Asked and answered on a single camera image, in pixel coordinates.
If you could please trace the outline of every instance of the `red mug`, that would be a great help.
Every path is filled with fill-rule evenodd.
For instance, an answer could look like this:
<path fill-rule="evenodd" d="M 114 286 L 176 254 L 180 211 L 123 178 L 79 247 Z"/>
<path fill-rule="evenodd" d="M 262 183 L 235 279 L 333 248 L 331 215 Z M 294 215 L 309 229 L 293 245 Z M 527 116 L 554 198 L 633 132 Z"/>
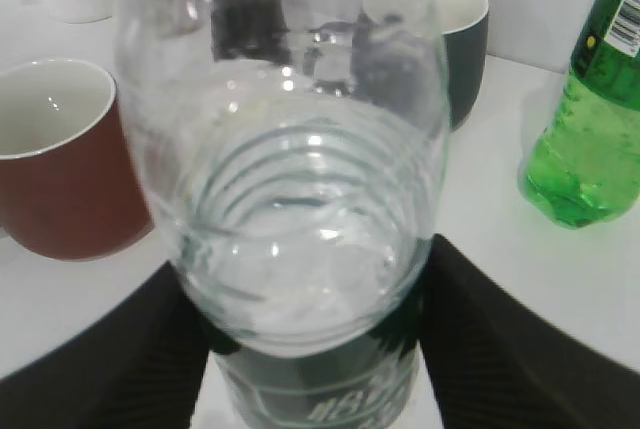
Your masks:
<path fill-rule="evenodd" d="M 150 228 L 107 71 L 46 59 L 0 73 L 0 226 L 63 260 L 106 255 Z"/>

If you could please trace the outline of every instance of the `plastic bottle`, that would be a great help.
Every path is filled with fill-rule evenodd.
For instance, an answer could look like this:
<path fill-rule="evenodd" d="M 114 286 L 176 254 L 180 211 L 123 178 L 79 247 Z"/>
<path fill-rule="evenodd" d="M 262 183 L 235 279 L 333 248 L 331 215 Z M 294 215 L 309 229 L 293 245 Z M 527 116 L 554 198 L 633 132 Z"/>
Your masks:
<path fill-rule="evenodd" d="M 520 180 L 560 225 L 614 219 L 640 193 L 639 52 L 640 0 L 596 0 L 553 123 Z"/>

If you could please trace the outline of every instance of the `table surface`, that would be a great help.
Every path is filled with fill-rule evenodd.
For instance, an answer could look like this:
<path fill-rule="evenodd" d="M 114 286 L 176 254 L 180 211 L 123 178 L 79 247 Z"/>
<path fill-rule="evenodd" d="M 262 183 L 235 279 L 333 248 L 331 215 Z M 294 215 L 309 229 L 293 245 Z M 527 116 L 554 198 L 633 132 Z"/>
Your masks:
<path fill-rule="evenodd" d="M 0 70 L 48 56 L 113 69 L 113 20 L 68 25 L 0 0 Z M 489 57 L 470 118 L 452 136 L 437 229 L 498 285 L 593 349 L 640 371 L 640 206 L 580 231 L 518 192 L 518 166 L 548 121 L 561 75 Z M 0 377 L 79 333 L 166 258 L 156 232 L 119 254 L 64 263 L 0 236 Z"/>

